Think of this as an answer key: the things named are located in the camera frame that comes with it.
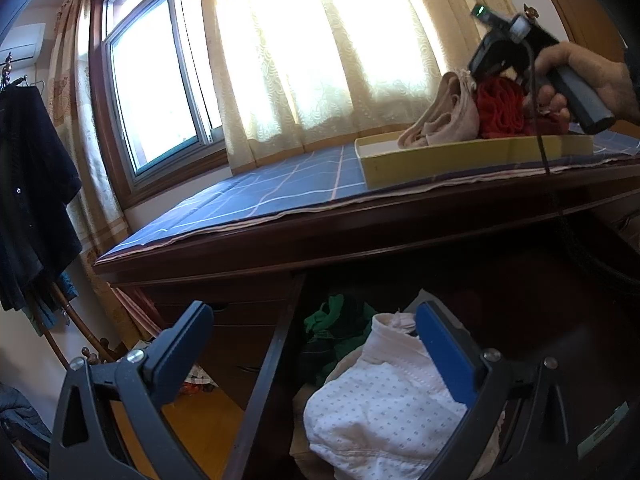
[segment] floor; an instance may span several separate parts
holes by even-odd
[[[157,479],[158,475],[146,459],[122,404],[113,402],[112,406],[136,468],[149,478]],[[226,457],[242,421],[240,407],[217,388],[211,393],[180,396],[172,404],[164,406],[162,412],[204,473],[213,480],[222,478]]]

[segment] patterned curtain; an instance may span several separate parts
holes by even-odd
[[[90,11],[91,0],[65,0],[58,12],[47,110],[82,180],[68,214],[82,242],[84,272],[130,348],[147,338],[146,331],[134,323],[109,285],[93,270],[99,256],[129,236],[129,226],[107,178],[95,131],[88,64]]]
[[[478,45],[476,1],[514,13],[510,0],[202,0],[232,170],[413,123]]]

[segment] sticker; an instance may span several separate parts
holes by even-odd
[[[580,444],[578,444],[578,460],[590,452],[594,447],[601,443],[605,437],[616,429],[616,426],[620,421],[625,418],[629,411],[629,406],[626,401],[616,408],[607,420],[599,425],[593,433],[585,438]]]

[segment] red cloth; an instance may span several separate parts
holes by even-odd
[[[494,76],[478,85],[476,107],[480,115],[480,137],[498,139],[519,135],[533,135],[532,119],[524,117],[524,92],[511,79]],[[569,124],[555,115],[537,118],[541,135],[563,135]]]

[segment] yellow box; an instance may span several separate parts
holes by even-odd
[[[356,154],[370,189],[453,171],[542,160],[536,137],[476,139],[401,150],[397,144],[401,133],[356,139]],[[544,136],[543,142],[548,160],[569,155],[593,155],[593,138],[590,136]]]

